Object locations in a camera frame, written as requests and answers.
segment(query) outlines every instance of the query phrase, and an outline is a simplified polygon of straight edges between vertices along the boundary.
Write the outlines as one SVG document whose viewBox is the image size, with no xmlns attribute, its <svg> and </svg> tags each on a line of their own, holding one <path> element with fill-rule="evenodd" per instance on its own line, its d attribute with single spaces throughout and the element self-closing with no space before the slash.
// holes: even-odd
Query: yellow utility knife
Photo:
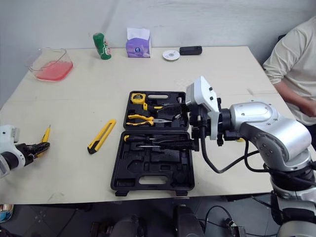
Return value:
<svg viewBox="0 0 316 237">
<path fill-rule="evenodd" d="M 88 152 L 90 154 L 96 153 L 101 148 L 105 139 L 107 139 L 107 137 L 111 133 L 112 129 L 114 128 L 116 122 L 117 121 L 115 119 L 111 119 L 102 128 L 102 130 L 99 132 L 99 134 L 94 138 L 94 140 L 88 146 Z"/>
</svg>

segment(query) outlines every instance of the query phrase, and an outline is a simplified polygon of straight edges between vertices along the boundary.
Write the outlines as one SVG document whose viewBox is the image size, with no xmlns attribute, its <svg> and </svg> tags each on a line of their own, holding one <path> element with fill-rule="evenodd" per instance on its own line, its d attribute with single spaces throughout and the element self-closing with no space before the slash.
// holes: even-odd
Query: person's arm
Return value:
<svg viewBox="0 0 316 237">
<path fill-rule="evenodd" d="M 274 86 L 285 102 L 296 105 L 308 116 L 316 117 L 316 101 L 308 100 L 296 94 L 283 81 L 274 84 Z"/>
<path fill-rule="evenodd" d="M 285 102 L 296 105 L 308 116 L 316 117 L 316 102 L 296 94 L 282 81 L 303 54 L 306 38 L 306 34 L 297 29 L 287 33 L 276 44 L 271 56 L 264 63 L 263 67 L 271 83 Z"/>
</svg>

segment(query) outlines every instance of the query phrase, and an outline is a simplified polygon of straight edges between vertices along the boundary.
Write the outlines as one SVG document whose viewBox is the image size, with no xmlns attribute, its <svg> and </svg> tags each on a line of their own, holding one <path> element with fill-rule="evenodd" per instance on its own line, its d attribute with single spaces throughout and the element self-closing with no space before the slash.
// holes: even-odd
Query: green bottle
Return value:
<svg viewBox="0 0 316 237">
<path fill-rule="evenodd" d="M 101 59 L 110 59 L 111 51 L 107 41 L 105 40 L 104 34 L 95 33 L 93 35 L 93 41 L 99 55 L 101 56 Z"/>
</svg>

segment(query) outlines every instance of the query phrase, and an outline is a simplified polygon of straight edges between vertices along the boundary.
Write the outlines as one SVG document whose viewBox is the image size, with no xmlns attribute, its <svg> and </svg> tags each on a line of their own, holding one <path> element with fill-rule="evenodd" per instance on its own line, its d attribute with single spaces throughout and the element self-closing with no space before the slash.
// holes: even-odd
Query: black case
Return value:
<svg viewBox="0 0 316 237">
<path fill-rule="evenodd" d="M 118 154 L 113 170 L 111 188 L 116 190 L 116 196 L 127 196 L 133 190 L 171 190 L 177 196 L 186 196 L 188 190 L 194 188 L 194 173 L 191 150 L 160 150 L 160 148 L 139 148 L 137 145 L 151 145 L 149 142 L 124 142 L 125 135 L 145 135 L 151 138 L 159 138 L 164 135 L 176 136 L 179 139 L 189 139 L 187 132 L 189 118 L 183 113 L 179 119 L 171 123 L 155 123 L 153 126 L 129 126 L 127 122 L 143 122 L 142 119 L 128 119 L 128 115 L 139 114 L 158 118 L 156 113 L 144 111 L 142 105 L 135 105 L 130 98 L 132 93 L 146 94 L 146 103 L 149 105 L 175 104 L 177 98 L 185 101 L 185 92 L 167 91 L 132 91 L 128 97 L 127 109 L 124 118 L 125 132 L 120 137 Z M 167 95 L 167 98 L 148 98 L 149 95 Z M 164 176 L 165 184 L 140 184 L 143 176 Z"/>
<path fill-rule="evenodd" d="M 199 55 L 202 53 L 202 46 L 180 47 L 180 55 Z"/>
</svg>

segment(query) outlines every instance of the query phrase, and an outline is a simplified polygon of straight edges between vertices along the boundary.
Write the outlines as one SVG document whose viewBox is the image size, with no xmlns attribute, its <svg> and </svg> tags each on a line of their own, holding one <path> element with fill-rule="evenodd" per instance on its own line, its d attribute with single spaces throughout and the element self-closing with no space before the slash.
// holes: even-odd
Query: black cable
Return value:
<svg viewBox="0 0 316 237">
<path fill-rule="evenodd" d="M 225 168 L 223 169 L 217 169 L 213 163 L 209 160 L 208 156 L 207 156 L 207 152 L 206 152 L 206 145 L 205 145 L 205 127 L 200 127 L 200 139 L 201 139 L 201 150 L 202 150 L 202 155 L 203 158 L 205 160 L 205 162 L 211 167 L 211 169 L 218 173 L 224 173 L 225 171 L 229 170 L 230 168 L 232 168 L 234 165 L 236 165 L 237 163 L 241 162 L 242 160 L 245 159 L 245 155 L 236 159 L 234 162 L 230 163 L 229 165 L 227 165 Z M 254 154 L 259 153 L 259 151 L 254 151 L 254 152 L 250 152 L 249 154 L 246 154 L 247 157 L 252 156 Z"/>
<path fill-rule="evenodd" d="M 214 225 L 214 226 L 218 226 L 218 227 L 221 227 L 221 228 L 225 228 L 225 229 L 228 229 L 228 227 L 227 226 L 221 226 L 221 225 L 219 225 L 219 224 L 216 224 L 216 223 L 214 223 L 214 222 L 211 222 L 211 221 L 207 221 L 207 220 L 204 220 L 204 219 L 198 219 L 199 221 L 206 221 L 207 223 L 210 223 L 210 224 L 212 224 L 212 225 Z"/>
<path fill-rule="evenodd" d="M 210 223 L 214 226 L 218 226 L 218 227 L 221 227 L 221 228 L 224 228 L 224 229 L 228 229 L 227 226 L 221 226 L 219 224 L 216 224 L 214 222 L 211 222 L 211 221 L 207 221 L 207 220 L 204 220 L 204 219 L 198 219 L 199 221 L 206 221 L 207 223 Z M 266 235 L 266 236 L 262 236 L 262 235 L 257 235 L 257 234 L 252 234 L 252 233 L 246 233 L 246 235 L 249 235 L 249 236 L 258 236 L 258 237 L 272 237 L 272 236 L 276 236 L 277 234 L 273 234 L 273 235 Z"/>
<path fill-rule="evenodd" d="M 71 217 L 69 218 L 69 220 L 67 221 L 67 223 L 64 225 L 64 227 L 60 230 L 60 232 L 58 233 L 58 235 L 56 237 L 60 237 L 62 232 L 64 231 L 64 229 L 68 226 L 68 224 L 71 222 L 71 220 L 73 219 L 75 213 L 77 212 L 77 209 L 72 213 Z"/>
<path fill-rule="evenodd" d="M 270 204 L 268 204 L 268 203 L 266 203 L 266 202 L 264 202 L 264 201 L 261 201 L 261 200 L 259 200 L 259 199 L 257 199 L 257 198 L 255 198 L 255 197 L 252 197 L 252 199 L 254 199 L 255 201 L 257 201 L 258 203 L 260 203 L 260 204 L 262 204 L 262 205 L 264 205 L 264 206 L 266 206 L 266 207 L 268 207 L 268 208 L 270 208 L 270 209 L 275 209 L 273 206 L 271 206 Z"/>
<path fill-rule="evenodd" d="M 245 146 L 245 152 L 244 152 L 244 160 L 245 160 L 245 165 L 246 167 L 252 171 L 252 172 L 257 172 L 257 173 L 268 173 L 269 170 L 267 169 L 254 169 L 252 167 L 250 167 L 249 163 L 248 163 L 248 149 L 249 149 L 249 141 L 247 140 L 247 138 L 243 137 L 243 139 L 245 140 L 246 146 Z"/>
<path fill-rule="evenodd" d="M 210 211 L 211 211 L 213 208 L 216 208 L 216 207 L 218 207 L 218 208 L 224 210 L 224 211 L 226 212 L 227 216 L 229 217 L 229 219 L 231 219 L 231 220 L 233 219 L 232 216 L 230 215 L 230 213 L 228 212 L 228 210 L 227 210 L 226 208 L 224 208 L 224 207 L 222 207 L 222 206 L 218 206 L 218 205 L 212 206 L 212 207 L 207 211 L 206 216 L 205 216 L 205 222 L 204 222 L 205 230 L 206 230 L 208 215 L 209 215 Z"/>
<path fill-rule="evenodd" d="M 251 234 L 251 233 L 246 233 L 246 235 L 249 235 L 249 236 L 259 236 L 259 237 L 272 237 L 272 236 L 277 236 L 277 234 L 262 236 L 262 235 L 256 235 L 256 234 Z"/>
</svg>

